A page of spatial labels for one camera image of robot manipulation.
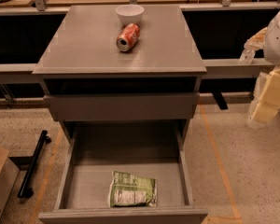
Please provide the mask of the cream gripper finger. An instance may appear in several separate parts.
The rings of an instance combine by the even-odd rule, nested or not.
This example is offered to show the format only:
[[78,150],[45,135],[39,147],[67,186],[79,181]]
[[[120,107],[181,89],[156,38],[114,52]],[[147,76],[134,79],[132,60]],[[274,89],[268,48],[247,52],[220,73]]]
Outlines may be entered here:
[[254,100],[248,111],[248,125],[267,125],[280,110],[280,67],[269,74],[260,73],[254,89]]
[[252,35],[249,39],[246,40],[244,44],[244,49],[254,51],[263,49],[266,32],[267,28],[263,28],[259,30],[256,34]]

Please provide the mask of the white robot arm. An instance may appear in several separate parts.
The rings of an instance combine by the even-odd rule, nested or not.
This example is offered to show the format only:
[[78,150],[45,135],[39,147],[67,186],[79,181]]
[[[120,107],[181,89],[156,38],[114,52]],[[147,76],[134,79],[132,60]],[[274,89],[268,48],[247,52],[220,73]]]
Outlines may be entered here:
[[253,128],[269,124],[280,110],[280,11],[269,25],[246,40],[239,62],[251,64],[257,50],[263,50],[264,59],[275,68],[260,75],[255,100],[250,106],[248,124]]

